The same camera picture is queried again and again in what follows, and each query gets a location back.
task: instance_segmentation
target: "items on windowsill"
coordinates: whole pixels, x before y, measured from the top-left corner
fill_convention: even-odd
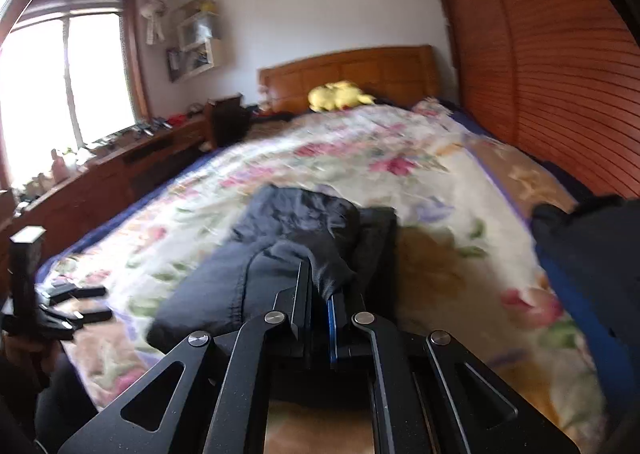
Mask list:
[[[68,147],[64,153],[62,153],[62,158],[65,161],[66,170],[69,172],[69,176],[76,176],[78,174],[78,168],[76,167],[76,154],[73,152],[71,147]]]
[[[97,160],[98,157],[85,147],[78,149],[78,154],[76,155],[76,167],[78,168],[79,173],[84,173],[84,171],[89,169],[89,167],[91,167]]]
[[[113,141],[106,141],[106,139],[100,139],[100,141],[92,142],[85,145],[87,151],[97,158],[104,158],[114,150]]]
[[[133,129],[136,132],[138,140],[140,140],[145,135],[147,137],[152,137],[154,135],[153,128],[146,122],[141,122],[140,124],[133,126]]]
[[[42,189],[43,194],[53,189],[53,186],[56,184],[56,181],[53,179],[53,175],[51,172],[40,173],[38,175],[38,182],[40,184],[40,188]]]
[[[167,119],[162,117],[155,117],[152,122],[153,127],[156,127],[157,129],[171,129],[173,127]]]
[[[119,149],[121,147],[127,147],[128,145],[133,144],[136,140],[138,140],[138,134],[135,131],[135,126],[125,131],[122,135],[117,136],[113,141],[111,141],[111,145],[113,146],[112,150]]]
[[[167,122],[169,122],[173,127],[182,126],[187,121],[187,115],[171,115]]]
[[[65,159],[58,154],[57,149],[51,150],[51,158],[53,159],[53,163],[51,164],[51,174],[53,175],[53,181],[55,184],[58,184],[69,177],[69,170],[66,166]]]
[[[194,102],[193,104],[189,104],[189,107],[187,108],[187,116],[191,118],[196,115],[200,115],[203,111],[204,105],[199,102]]]

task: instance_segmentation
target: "blue strip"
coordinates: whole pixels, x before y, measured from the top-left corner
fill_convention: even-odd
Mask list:
[[[331,297],[326,303],[326,309],[329,317],[329,361],[332,366],[338,361],[338,344],[335,338],[335,315],[334,315],[334,298]]]
[[[634,350],[609,334],[609,329],[594,312],[593,303],[577,289],[580,278],[568,275],[539,245],[536,246],[536,254],[562,307],[584,333],[607,401],[610,425],[615,428],[632,408],[640,392],[636,379],[638,372],[634,370]]]

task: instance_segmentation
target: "bed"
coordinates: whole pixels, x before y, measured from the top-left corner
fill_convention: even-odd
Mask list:
[[[527,228],[536,203],[569,210],[574,199],[526,155],[469,131],[432,98],[429,46],[340,52],[259,73],[271,109],[294,114],[307,111],[311,88],[343,79],[384,104],[252,129],[47,265],[46,283],[62,276],[110,290],[116,319],[65,345],[92,402],[108,405],[161,358],[145,341],[159,304],[225,240],[252,193],[273,183],[394,207],[399,326],[453,333],[592,452],[604,429],[596,372]],[[266,452],[373,452],[369,416],[272,402]]]

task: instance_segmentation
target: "blue bed sheet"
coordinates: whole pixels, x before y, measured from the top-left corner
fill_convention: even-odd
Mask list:
[[[96,244],[98,241],[104,239],[112,230],[114,230],[114,228],[119,227],[132,214],[134,214],[135,212],[139,211],[140,209],[143,208],[143,206],[147,205],[149,202],[152,202],[158,196],[160,196],[166,190],[166,188],[173,181],[175,181],[177,178],[180,178],[181,176],[184,176],[185,174],[191,173],[192,171],[195,171],[196,169],[199,169],[200,167],[205,165],[209,160],[211,160],[214,157],[218,156],[224,150],[225,150],[224,147],[222,149],[216,149],[215,151],[207,153],[203,157],[198,158],[198,160],[194,161],[189,167],[187,167],[185,170],[183,170],[176,177],[174,177],[171,180],[165,182],[160,187],[158,187],[157,189],[153,190],[152,192],[150,192],[146,196],[143,196],[137,202],[132,203],[132,205],[129,205],[121,213],[119,213],[118,215],[114,216],[113,218],[111,218],[106,223],[103,223],[102,225],[100,225],[99,227],[95,228],[94,230],[91,230],[90,232],[85,234],[82,238],[80,238],[78,241],[76,241],[76,243],[71,245],[68,249],[60,252],[59,254],[56,254],[55,256],[49,257],[49,259],[47,259],[42,264],[42,266],[38,269],[38,273],[36,274],[36,284],[39,284],[39,283],[44,281],[44,279],[47,277],[47,274],[49,274],[49,271],[50,271],[51,267],[53,266],[53,264],[57,260],[59,260],[61,257],[68,256],[68,254],[80,253],[85,248],[88,248],[91,245]]]

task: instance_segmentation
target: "bottle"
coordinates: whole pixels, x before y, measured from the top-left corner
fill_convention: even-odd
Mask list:
[[[71,147],[68,147],[64,153],[62,153],[62,160],[65,162],[66,171],[68,176],[76,176],[78,174],[78,166],[76,165],[76,154]]]
[[[56,149],[51,150],[51,158],[53,159],[53,163],[51,164],[53,181],[55,184],[59,184],[61,181],[65,181],[69,177],[69,170],[64,158],[58,154]]]

